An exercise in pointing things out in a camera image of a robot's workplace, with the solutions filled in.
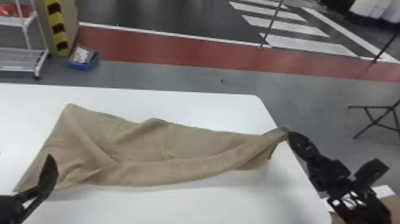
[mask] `folding stand leg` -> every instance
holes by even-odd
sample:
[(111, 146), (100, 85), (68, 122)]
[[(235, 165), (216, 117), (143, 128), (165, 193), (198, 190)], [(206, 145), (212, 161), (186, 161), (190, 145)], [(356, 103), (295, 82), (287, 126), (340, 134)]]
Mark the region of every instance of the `folding stand leg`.
[[(396, 112), (396, 107), (400, 104), (400, 99), (394, 103), (394, 105), (392, 106), (349, 106), (348, 108), (359, 108), (359, 109), (364, 109), (365, 113), (367, 114), (368, 118), (370, 119), (371, 123), (365, 127), (363, 130), (361, 130), (358, 134), (356, 134), (353, 139), (358, 138), (361, 134), (363, 134), (366, 130), (368, 130), (369, 128), (371, 128), (372, 126), (380, 126), (380, 127), (384, 127), (386, 129), (389, 130), (394, 130), (395, 132), (398, 133), (399, 138), (400, 138), (400, 124), (399, 124), (399, 119), (397, 116), (397, 112)], [(386, 109), (386, 112), (383, 113), (381, 116), (379, 116), (377, 119), (374, 119), (369, 111), (369, 109)], [(396, 128), (392, 128), (386, 125), (382, 125), (379, 122), (385, 118), (390, 112), (393, 113), (393, 117), (395, 119), (395, 124), (396, 124)]]

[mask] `black metal stand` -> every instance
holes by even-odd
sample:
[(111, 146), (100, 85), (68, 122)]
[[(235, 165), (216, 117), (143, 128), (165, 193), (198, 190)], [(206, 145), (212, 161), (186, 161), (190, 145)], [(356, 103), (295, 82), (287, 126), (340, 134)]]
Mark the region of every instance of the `black metal stand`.
[(400, 28), (397, 28), (397, 31), (395, 34), (392, 36), (392, 38), (386, 43), (386, 45), (380, 50), (379, 54), (377, 54), (372, 62), (376, 62), (380, 55), (384, 53), (384, 51), (390, 46), (390, 44), (397, 38), (397, 36), (400, 34)]
[[(394, 103), (391, 106), (349, 106), (348, 108), (362, 108), (364, 109), (364, 111), (367, 113), (368, 118), (370, 119), (371, 123), (365, 127), (363, 130), (361, 130), (358, 134), (356, 134), (353, 139), (358, 138), (361, 134), (363, 134), (366, 130), (368, 130), (369, 128), (371, 128), (372, 126), (380, 126), (380, 127), (384, 127), (386, 129), (389, 130), (394, 130), (395, 132), (398, 133), (399, 138), (400, 138), (400, 125), (399, 125), (399, 118), (397, 116), (397, 112), (396, 112), (396, 107), (400, 104), (400, 99)], [(386, 112), (383, 113), (381, 116), (379, 116), (377, 119), (374, 119), (369, 111), (369, 109), (386, 109)], [(393, 113), (393, 118), (395, 119), (395, 124), (396, 124), (396, 128), (393, 127), (389, 127), (386, 125), (382, 125), (379, 122), (386, 117), (388, 114)]]
[(268, 36), (268, 34), (270, 33), (270, 31), (271, 31), (271, 29), (272, 29), (272, 24), (274, 23), (274, 21), (276, 20), (276, 17), (278, 16), (278, 12), (280, 11), (280, 9), (281, 9), (281, 7), (282, 7), (282, 5), (283, 5), (283, 1), (284, 1), (284, 0), (280, 0), (280, 1), (279, 1), (279, 5), (278, 5), (278, 7), (277, 7), (276, 10), (275, 10), (274, 16), (273, 16), (272, 19), (271, 19), (271, 23), (270, 23), (270, 25), (268, 26), (268, 28), (267, 28), (267, 30), (266, 30), (266, 32), (265, 32), (265, 34), (264, 34), (264, 37), (262, 38), (263, 40), (262, 40), (262, 42), (261, 42), (261, 44), (260, 44), (260, 46), (259, 46), (259, 49), (262, 49), (263, 46), (264, 46), (264, 43), (267, 41), (267, 36)]

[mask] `yellow and black striped pillar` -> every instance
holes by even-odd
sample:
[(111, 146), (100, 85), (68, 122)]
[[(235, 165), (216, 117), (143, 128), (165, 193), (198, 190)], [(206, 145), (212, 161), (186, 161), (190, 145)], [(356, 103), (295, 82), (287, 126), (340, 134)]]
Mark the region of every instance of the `yellow and black striped pillar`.
[(48, 12), (48, 20), (52, 29), (57, 55), (68, 57), (70, 49), (68, 47), (67, 34), (65, 33), (64, 19), (61, 12), (60, 2), (59, 0), (45, 0), (45, 6)]

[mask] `crosswalk marking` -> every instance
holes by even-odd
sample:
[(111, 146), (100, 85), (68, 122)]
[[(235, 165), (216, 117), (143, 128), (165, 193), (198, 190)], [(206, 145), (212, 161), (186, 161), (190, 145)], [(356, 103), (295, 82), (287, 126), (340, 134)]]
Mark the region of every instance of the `crosswalk marking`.
[[(278, 7), (278, 5), (279, 5), (278, 2), (271, 2), (271, 1), (267, 1), (267, 0), (242, 0), (242, 1), (258, 3), (261, 5), (269, 5), (269, 6), (273, 6), (273, 7)], [(287, 7), (284, 5), (282, 5), (281, 7), (284, 9), (287, 9)]]
[[(259, 13), (259, 14), (264, 14), (264, 15), (274, 15), (274, 13), (275, 13), (275, 10), (271, 10), (269, 8), (256, 7), (256, 6), (246, 5), (246, 4), (237, 3), (237, 2), (229, 2), (229, 3), (235, 9), (241, 10), (241, 11), (249, 11), (252, 13)], [(283, 12), (283, 11), (280, 11), (278, 13), (278, 17), (289, 18), (292, 20), (306, 21), (300, 15), (297, 15), (295, 13)]]
[(272, 34), (269, 34), (267, 36), (267, 42), (271, 46), (276, 46), (279, 48), (298, 49), (303, 51), (313, 51), (313, 52), (320, 52), (327, 54), (357, 57), (357, 55), (354, 54), (349, 49), (345, 48), (340, 44), (335, 44), (335, 43), (310, 41), (306, 39), (289, 38), (286, 36), (278, 36)]
[[(247, 20), (248, 23), (250, 23), (253, 26), (261, 26), (261, 27), (268, 27), (271, 23), (271, 20), (266, 19), (266, 18), (257, 18), (249, 15), (243, 15), (243, 18)], [(282, 22), (282, 21), (274, 21), (272, 24), (272, 29), (276, 30), (286, 30), (286, 31), (291, 31), (291, 32), (296, 32), (296, 33), (305, 33), (309, 35), (318, 35), (318, 36), (324, 36), (324, 37), (329, 37), (326, 33), (324, 33), (322, 30), (312, 27), (312, 26), (306, 26), (306, 25), (298, 25), (294, 23), (287, 23), (287, 22)]]

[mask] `red floor stripe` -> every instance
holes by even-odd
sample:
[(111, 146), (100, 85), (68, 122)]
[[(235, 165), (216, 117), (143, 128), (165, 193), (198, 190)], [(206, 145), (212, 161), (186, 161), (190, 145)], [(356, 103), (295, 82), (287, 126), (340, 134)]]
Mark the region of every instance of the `red floor stripe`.
[(81, 27), (78, 43), (104, 60), (400, 82), (400, 65), (285, 49)]

